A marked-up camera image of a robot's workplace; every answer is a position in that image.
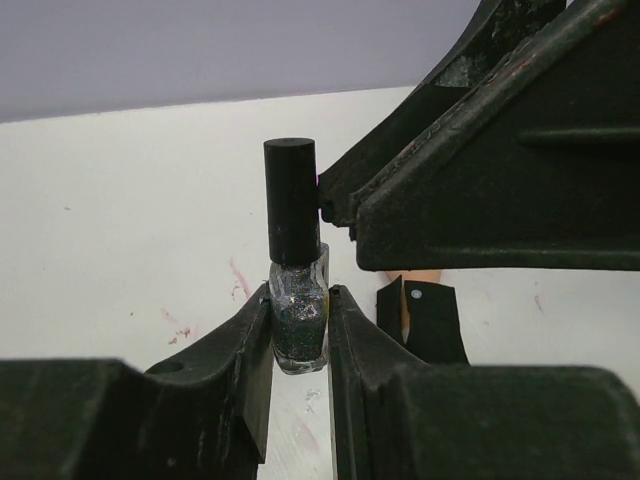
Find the black sleeve forearm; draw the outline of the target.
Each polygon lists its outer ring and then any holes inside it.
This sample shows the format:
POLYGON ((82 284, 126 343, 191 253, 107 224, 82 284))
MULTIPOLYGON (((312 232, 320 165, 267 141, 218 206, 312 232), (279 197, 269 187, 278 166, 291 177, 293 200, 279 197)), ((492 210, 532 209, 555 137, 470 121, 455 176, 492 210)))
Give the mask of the black sleeve forearm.
POLYGON ((398 277, 377 291, 376 325, 428 364, 469 363, 452 287, 398 277))

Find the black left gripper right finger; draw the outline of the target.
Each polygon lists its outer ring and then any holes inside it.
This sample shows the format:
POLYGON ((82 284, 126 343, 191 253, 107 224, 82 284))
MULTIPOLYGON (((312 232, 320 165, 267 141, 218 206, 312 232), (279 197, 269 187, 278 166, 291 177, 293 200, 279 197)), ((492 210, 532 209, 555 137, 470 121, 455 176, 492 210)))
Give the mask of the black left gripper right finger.
POLYGON ((592 367, 431 365, 330 291, 338 479, 635 479, 639 406, 592 367))

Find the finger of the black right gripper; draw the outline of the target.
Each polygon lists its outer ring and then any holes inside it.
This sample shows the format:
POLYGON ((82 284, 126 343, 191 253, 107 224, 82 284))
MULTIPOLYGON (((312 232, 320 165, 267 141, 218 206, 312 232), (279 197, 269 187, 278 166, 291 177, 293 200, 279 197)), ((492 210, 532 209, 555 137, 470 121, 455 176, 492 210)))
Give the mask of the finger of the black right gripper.
POLYGON ((370 271, 639 267, 639 5, 576 1, 359 194, 370 271))
POLYGON ((431 240, 599 233, 579 164, 600 123, 589 2, 483 1, 419 86, 320 177, 323 219, 358 239, 416 225, 431 240))

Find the glitter nail polish bottle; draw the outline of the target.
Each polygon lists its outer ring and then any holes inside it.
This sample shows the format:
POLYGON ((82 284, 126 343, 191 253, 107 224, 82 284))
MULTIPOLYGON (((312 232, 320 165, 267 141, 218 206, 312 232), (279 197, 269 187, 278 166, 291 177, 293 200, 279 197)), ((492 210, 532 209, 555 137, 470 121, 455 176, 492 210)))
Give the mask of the glitter nail polish bottle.
POLYGON ((274 263, 269 272, 272 342, 283 373, 301 375, 327 364, 326 331, 329 318, 329 246, 304 267, 274 263))

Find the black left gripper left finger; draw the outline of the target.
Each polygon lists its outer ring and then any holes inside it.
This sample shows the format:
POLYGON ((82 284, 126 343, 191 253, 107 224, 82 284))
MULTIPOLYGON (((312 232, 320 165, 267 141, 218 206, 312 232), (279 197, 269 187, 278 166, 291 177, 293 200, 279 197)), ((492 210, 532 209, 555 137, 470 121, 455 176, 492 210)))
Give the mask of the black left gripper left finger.
POLYGON ((1 364, 5 479, 253 479, 271 400, 269 290, 177 354, 1 364))

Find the mannequin hand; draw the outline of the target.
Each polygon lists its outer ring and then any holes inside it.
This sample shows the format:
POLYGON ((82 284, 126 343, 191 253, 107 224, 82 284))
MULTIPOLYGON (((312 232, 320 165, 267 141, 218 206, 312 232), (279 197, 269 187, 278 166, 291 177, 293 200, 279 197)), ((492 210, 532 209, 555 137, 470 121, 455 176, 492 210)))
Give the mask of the mannequin hand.
POLYGON ((402 283, 407 281, 439 283, 441 281, 441 270, 393 270, 386 271, 386 276, 390 282, 401 279, 402 283))

